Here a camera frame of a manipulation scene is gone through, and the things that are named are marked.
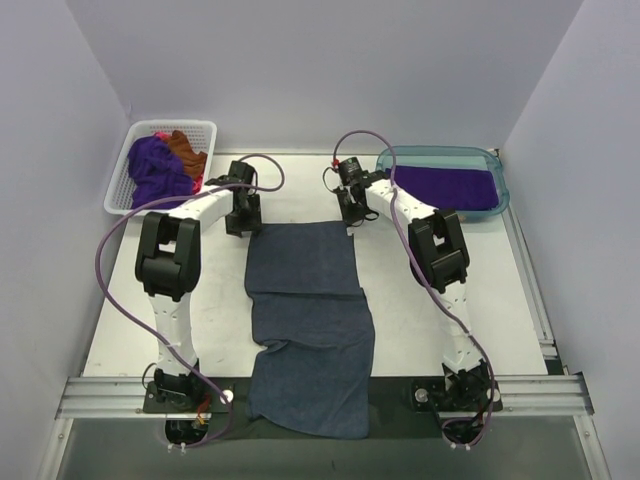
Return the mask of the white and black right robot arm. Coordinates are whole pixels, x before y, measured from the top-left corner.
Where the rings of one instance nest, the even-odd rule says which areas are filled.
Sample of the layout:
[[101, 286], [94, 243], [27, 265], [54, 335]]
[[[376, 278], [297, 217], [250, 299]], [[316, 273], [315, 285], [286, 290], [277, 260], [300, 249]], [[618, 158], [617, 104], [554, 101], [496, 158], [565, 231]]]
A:
[[466, 292], [470, 257], [456, 212], [421, 202], [383, 171], [339, 177], [332, 192], [343, 221], [349, 226], [381, 216], [392, 221], [414, 278], [440, 310], [445, 394], [489, 398], [492, 369], [472, 334]]

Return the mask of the grey towel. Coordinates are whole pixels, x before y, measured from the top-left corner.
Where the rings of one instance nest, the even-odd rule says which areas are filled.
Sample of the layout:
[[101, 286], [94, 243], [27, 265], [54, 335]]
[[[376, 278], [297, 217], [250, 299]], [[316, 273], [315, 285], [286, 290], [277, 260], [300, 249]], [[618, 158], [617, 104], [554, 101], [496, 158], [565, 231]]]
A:
[[262, 348], [248, 417], [314, 436], [367, 437], [375, 329], [344, 224], [265, 225], [250, 240], [244, 287]]

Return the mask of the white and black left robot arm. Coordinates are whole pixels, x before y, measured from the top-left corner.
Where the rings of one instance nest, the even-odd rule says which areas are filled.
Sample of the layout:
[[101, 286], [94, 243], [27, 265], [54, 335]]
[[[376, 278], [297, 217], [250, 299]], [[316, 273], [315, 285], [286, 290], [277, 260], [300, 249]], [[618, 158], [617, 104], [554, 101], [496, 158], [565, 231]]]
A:
[[253, 166], [244, 160], [230, 164], [227, 174], [208, 182], [232, 189], [185, 201], [143, 219], [135, 264], [136, 279], [152, 305], [159, 359], [154, 383], [162, 395], [196, 403], [205, 395], [204, 383], [192, 372], [199, 368], [190, 319], [191, 293], [202, 271], [201, 233], [219, 220], [226, 233], [241, 237], [262, 228], [260, 197]]

